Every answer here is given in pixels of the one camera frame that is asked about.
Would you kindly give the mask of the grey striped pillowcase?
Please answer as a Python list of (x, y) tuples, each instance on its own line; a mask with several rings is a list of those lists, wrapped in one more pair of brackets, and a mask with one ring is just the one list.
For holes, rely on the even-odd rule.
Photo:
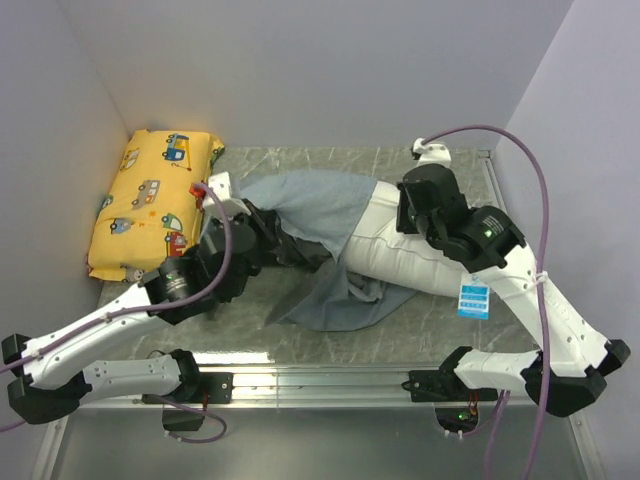
[(356, 229), (366, 214), (394, 226), (395, 210), (379, 209), (383, 186), (374, 177), (332, 170), (242, 181), (241, 197), (275, 238), (263, 248), (264, 262), (311, 274), (273, 307), (266, 324), (355, 331), (375, 325), (415, 295), (366, 266), (349, 266), (343, 256), (355, 245)]

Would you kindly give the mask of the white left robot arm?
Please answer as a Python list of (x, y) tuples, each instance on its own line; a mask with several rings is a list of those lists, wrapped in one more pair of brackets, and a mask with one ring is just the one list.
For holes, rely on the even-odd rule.
[(26, 423), (66, 417), (93, 401), (142, 395), (189, 402), (201, 390), (194, 355), (175, 349), (154, 358), (110, 360), (120, 344), (175, 326), (240, 296), (277, 243), (260, 220), (217, 221), (198, 244), (167, 257), (115, 300), (58, 331), (1, 342), (11, 409)]

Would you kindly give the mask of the white pillow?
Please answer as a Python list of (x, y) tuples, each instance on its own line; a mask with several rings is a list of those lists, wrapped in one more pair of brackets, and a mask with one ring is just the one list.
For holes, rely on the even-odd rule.
[(419, 234), (396, 230), (400, 191), (379, 181), (341, 259), (355, 274), (419, 292), (456, 297), (465, 270)]

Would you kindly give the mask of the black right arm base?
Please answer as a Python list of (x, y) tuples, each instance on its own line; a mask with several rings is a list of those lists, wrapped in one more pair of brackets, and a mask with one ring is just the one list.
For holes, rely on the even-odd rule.
[[(401, 383), (413, 403), (435, 405), (438, 425), (445, 434), (456, 434), (460, 438), (480, 431), (503, 401), (504, 395), (495, 389), (470, 389), (452, 373), (440, 370), (410, 370), (408, 379)], [(493, 402), (489, 418), (481, 422), (480, 404)]]

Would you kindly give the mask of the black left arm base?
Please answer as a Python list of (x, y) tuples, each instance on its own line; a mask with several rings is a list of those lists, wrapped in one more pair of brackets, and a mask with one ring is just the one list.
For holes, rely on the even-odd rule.
[[(232, 400), (234, 374), (231, 372), (204, 373), (185, 400), (145, 394), (141, 402), (162, 407), (161, 423), (164, 434), (186, 444), (207, 444), (221, 440), (228, 431), (227, 422), (214, 412), (216, 406), (228, 405)], [(206, 420), (215, 421), (219, 432), (209, 438), (196, 438)]]

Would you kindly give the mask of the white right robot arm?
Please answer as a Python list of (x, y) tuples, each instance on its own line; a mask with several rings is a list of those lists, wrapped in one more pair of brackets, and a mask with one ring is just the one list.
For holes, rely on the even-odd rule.
[(397, 187), (398, 231), (420, 234), (460, 264), (466, 278), (477, 277), (539, 346), (524, 353), (461, 346), (428, 380), (412, 373), (407, 387), (433, 402), (466, 400), (474, 391), (494, 400), (500, 390), (525, 393), (538, 402), (546, 388), (545, 410), (556, 417), (593, 404), (607, 386), (606, 376), (629, 358), (629, 346), (594, 330), (538, 271), (532, 248), (510, 217), (494, 206), (469, 206), (449, 168), (417, 166)]

